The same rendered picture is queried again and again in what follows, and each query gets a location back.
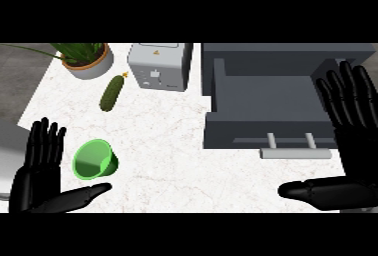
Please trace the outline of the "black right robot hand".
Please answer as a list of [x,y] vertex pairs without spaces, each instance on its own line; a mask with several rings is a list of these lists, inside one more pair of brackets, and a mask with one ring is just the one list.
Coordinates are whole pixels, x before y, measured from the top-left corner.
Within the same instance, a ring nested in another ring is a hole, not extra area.
[[318,210],[378,207],[378,91],[363,66],[340,62],[340,73],[316,80],[338,146],[344,176],[284,183],[281,197]]

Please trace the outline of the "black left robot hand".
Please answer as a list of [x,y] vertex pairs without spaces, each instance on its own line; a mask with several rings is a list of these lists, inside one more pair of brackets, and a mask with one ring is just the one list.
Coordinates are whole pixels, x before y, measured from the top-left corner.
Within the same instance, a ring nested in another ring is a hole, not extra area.
[[61,191],[61,162],[67,128],[43,118],[31,126],[24,165],[16,171],[9,212],[67,213],[84,208],[112,188],[109,183]]

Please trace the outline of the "green plastic cup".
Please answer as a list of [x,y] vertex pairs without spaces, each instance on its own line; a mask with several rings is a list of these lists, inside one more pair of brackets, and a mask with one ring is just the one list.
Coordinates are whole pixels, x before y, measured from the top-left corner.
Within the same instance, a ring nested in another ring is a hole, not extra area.
[[87,141],[72,159],[72,171],[81,180],[109,176],[118,169],[118,158],[111,144],[102,139]]

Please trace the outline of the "dark grey open drawer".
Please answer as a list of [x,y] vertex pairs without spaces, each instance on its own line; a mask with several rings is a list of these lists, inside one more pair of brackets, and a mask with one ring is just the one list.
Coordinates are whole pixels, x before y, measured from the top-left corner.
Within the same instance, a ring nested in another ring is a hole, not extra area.
[[229,76],[222,59],[213,65],[211,111],[205,114],[207,149],[258,149],[273,135],[281,148],[334,149],[334,127],[307,76]]

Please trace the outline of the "dark grey cabinet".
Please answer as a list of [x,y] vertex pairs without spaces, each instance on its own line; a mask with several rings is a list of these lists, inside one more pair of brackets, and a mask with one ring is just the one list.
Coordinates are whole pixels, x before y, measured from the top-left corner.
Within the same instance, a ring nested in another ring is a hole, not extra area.
[[229,76],[309,76],[326,59],[359,65],[374,55],[371,43],[202,43],[202,95],[210,96],[214,60]]

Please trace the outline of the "green cucumber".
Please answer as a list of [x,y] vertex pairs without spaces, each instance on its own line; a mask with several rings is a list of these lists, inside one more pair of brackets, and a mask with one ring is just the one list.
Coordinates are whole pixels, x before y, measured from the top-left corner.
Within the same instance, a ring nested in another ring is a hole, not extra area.
[[127,77],[129,73],[124,72],[121,75],[117,75],[108,83],[99,102],[100,110],[105,112],[109,112],[115,106],[118,95],[124,86],[124,80]]

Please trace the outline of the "potted green plant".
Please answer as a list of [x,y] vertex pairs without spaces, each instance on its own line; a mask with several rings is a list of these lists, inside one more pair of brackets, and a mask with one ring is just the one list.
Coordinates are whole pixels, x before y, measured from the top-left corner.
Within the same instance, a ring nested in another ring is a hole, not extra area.
[[108,43],[52,43],[59,54],[13,44],[7,46],[56,58],[72,76],[81,80],[100,77],[112,67],[114,53]]

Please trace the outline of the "grey toaster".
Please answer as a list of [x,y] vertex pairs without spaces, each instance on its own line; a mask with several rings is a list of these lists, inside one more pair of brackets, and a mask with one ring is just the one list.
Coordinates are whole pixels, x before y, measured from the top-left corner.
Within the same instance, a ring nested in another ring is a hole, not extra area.
[[186,91],[192,50],[192,43],[132,44],[127,63],[142,88]]

